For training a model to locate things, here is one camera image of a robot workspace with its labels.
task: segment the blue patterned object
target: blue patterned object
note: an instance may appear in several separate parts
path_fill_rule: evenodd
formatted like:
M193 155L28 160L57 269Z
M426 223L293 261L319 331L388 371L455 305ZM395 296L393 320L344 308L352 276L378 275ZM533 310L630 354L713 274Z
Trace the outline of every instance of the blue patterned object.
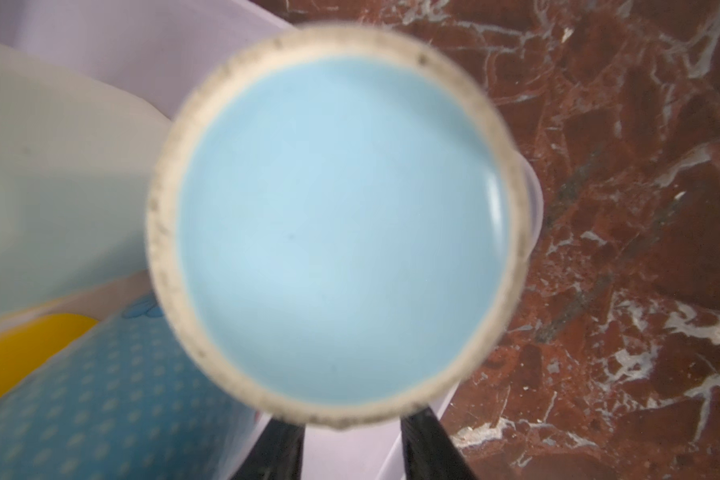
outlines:
M148 295L0 399L0 480L218 478L254 416L194 366Z

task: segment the cup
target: cup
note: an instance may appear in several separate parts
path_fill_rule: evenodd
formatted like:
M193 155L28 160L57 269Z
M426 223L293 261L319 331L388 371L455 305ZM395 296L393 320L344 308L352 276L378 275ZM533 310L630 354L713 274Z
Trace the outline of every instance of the cup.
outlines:
M460 67L400 34L311 26L184 104L148 259L222 389L346 428L422 408L485 358L524 284L529 211L514 142Z

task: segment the brown marble table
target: brown marble table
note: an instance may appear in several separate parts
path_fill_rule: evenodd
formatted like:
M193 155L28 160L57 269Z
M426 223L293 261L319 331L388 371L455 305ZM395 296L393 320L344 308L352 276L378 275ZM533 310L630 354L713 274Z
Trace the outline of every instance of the brown marble table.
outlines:
M720 478L720 0L257 0L484 87L544 188L509 331L443 423L480 478Z

